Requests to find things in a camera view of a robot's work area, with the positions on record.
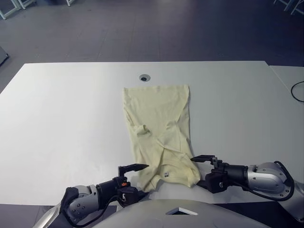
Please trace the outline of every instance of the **chair leg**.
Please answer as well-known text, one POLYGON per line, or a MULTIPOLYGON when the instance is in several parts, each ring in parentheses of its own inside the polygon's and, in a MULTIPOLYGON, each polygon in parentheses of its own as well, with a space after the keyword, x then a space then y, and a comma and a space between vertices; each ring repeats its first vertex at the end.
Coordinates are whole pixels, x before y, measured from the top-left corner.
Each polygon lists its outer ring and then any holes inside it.
POLYGON ((288 11, 289 8, 292 6, 292 4, 293 4, 294 1, 295 1, 295 0, 290 0, 289 3, 286 5, 284 11, 288 11))
POLYGON ((6 17, 4 16, 1 10, 0 10, 0 16, 2 17, 3 20, 6 20, 6 17))
POLYGON ((297 10, 298 8, 298 5, 300 5, 301 3, 303 3, 304 0, 299 0, 298 3, 296 4, 296 6, 294 7, 293 11, 291 11, 291 15, 294 15, 295 14, 295 11, 297 10))

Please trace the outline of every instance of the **white chair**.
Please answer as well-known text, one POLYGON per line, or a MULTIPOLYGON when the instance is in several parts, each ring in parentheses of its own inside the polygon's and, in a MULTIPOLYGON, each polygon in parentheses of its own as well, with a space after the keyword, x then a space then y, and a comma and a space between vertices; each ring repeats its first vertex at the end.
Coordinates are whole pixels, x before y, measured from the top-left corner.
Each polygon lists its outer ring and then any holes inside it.
POLYGON ((303 2, 304 2, 304 0, 299 0, 298 1, 296 6, 294 7, 294 10, 291 12, 291 15, 294 15, 296 11, 304 15, 304 12, 302 10, 298 9, 298 6, 303 2))
POLYGON ((281 3, 283 3, 284 5, 286 5, 284 11, 287 11, 287 10, 289 10, 289 8, 291 7, 291 5, 293 4, 293 2, 294 2, 295 0, 289 0, 289 2, 286 2, 286 1, 284 1, 284 0, 279 0, 279 1, 280 1, 281 3))
POLYGON ((0 16, 3 18, 3 20, 6 20, 6 17, 8 17, 9 15, 11 15, 12 13, 18 11, 20 9, 20 6, 18 5, 18 3, 16 2, 16 0, 10 0, 11 3, 13 3, 14 8, 11 9, 10 11, 8 11, 7 13, 3 13, 0 10, 0 16))
POLYGON ((20 6, 25 10, 25 8, 29 5, 32 4, 33 2, 36 2, 36 0, 26 0, 26 1, 22 1, 22 0, 18 0, 20 6))

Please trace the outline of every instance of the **wire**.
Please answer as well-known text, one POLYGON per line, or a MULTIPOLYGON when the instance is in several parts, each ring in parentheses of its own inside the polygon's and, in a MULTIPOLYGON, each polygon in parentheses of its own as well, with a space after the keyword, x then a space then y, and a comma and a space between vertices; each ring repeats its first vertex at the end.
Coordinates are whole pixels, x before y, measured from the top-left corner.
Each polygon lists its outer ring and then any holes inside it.
POLYGON ((304 83, 304 81, 298 82, 298 83, 294 84, 293 87, 291 87, 290 92, 291 92, 291 95, 293 96, 294 99, 296 99, 296 100, 299 101, 299 102, 304 102, 303 100, 300 100, 300 99, 296 98, 295 95, 294 95, 294 93, 293 93, 294 87, 295 87, 296 85, 300 84, 300 83, 304 83))
POLYGON ((77 225, 75 224, 74 222, 72 222, 72 220, 69 218, 69 216, 67 215, 66 211, 64 210, 63 213, 67 219, 67 221, 69 222, 69 224, 72 226, 72 227, 75 227, 75 228, 83 228, 83 227, 86 227, 88 225, 90 225, 92 222, 95 222, 97 219, 99 219, 100 217, 102 217, 102 215, 104 214, 105 210, 107 209, 107 207, 109 206, 109 204, 112 202, 112 200, 114 200, 114 198, 117 198, 117 196, 112 196, 109 201, 107 202, 107 204, 105 205, 103 211, 94 219, 92 219, 91 221, 83 224, 83 225, 77 225))
POLYGON ((288 195, 287 195, 286 197, 284 197, 284 198, 278 199, 278 198, 266 196, 266 195, 257 193, 257 192, 255 192, 255 191, 252 191, 250 188, 248 188, 248 187, 246 187, 246 186, 244 186, 244 185, 242 185, 242 184, 240 184, 240 183, 237 183, 237 182, 235 182, 235 181, 233 181, 233 183, 234 183, 235 185, 238 185, 238 186, 242 187, 243 189, 245 189, 245 190, 251 192, 252 194, 255 194, 255 195, 257 195, 257 196, 263 197, 263 198, 265 198, 265 199, 268 199, 268 200, 270 199, 270 200, 274 200, 274 201, 286 201, 286 200, 290 199, 290 198, 293 196, 293 194, 294 194, 294 191, 295 191, 295 182, 294 182, 294 179, 293 179, 293 178, 291 177, 291 175, 289 174, 288 170, 285 168, 285 166, 284 166, 281 162, 275 161, 274 163, 279 164, 279 165, 281 166, 283 172, 285 173, 287 179, 286 179, 286 181, 285 181, 284 183, 290 184, 290 185, 291 185, 290 192, 289 192, 288 195))

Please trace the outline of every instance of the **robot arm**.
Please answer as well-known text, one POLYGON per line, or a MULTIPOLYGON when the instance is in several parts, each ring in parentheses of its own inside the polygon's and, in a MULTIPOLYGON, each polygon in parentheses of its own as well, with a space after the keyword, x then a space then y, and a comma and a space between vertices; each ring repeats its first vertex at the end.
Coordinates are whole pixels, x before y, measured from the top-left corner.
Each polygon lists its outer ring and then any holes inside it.
POLYGON ((205 180, 197 183, 198 186, 212 193, 225 191, 228 186, 240 186, 244 191, 278 201, 296 220, 304 221, 303 184, 294 181, 281 162, 250 166, 230 165, 214 155, 200 155, 191 160, 210 162, 214 166, 205 180))
POLYGON ((118 167, 119 176, 110 181, 97 185, 78 185, 67 188, 61 202, 47 211, 33 228, 49 227, 59 214, 63 214, 71 226, 82 228, 99 219, 113 201, 118 201, 122 207, 137 203, 148 193, 131 187, 124 174, 129 171, 139 171, 146 167, 148 165, 145 164, 120 166, 118 167), (103 211, 95 219, 77 225, 89 214, 98 210, 103 211))

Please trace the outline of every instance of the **yellow t-shirt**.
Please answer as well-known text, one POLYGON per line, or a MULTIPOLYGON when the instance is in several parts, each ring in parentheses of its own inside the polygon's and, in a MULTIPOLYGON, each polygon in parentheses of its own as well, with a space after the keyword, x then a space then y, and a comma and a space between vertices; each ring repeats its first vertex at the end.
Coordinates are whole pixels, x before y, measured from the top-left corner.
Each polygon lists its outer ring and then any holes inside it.
POLYGON ((153 86, 123 89, 123 107, 143 190, 156 188, 162 179, 188 187, 200 180, 190 160, 189 87, 153 86))

